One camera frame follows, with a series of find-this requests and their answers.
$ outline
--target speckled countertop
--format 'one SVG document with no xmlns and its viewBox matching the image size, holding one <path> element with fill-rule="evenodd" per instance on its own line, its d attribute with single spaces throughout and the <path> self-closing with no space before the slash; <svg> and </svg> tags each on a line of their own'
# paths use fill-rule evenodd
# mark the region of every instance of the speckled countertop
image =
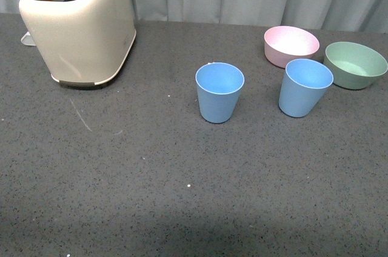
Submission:
<svg viewBox="0 0 388 257">
<path fill-rule="evenodd" d="M 278 108 L 265 27 L 137 22 L 108 86 L 50 77 L 0 15 L 0 256 L 387 256 L 388 76 L 329 88 L 305 117 Z M 312 31 L 321 48 L 388 35 Z M 195 72 L 236 65 L 232 118 L 199 114 Z"/>
</svg>

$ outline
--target white toaster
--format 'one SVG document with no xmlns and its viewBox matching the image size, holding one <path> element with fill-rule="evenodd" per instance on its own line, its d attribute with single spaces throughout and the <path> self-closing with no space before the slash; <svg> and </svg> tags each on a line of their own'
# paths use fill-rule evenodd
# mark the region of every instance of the white toaster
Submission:
<svg viewBox="0 0 388 257">
<path fill-rule="evenodd" d="M 19 10 L 52 78 L 64 85 L 106 83 L 135 40 L 131 0 L 20 0 Z"/>
</svg>

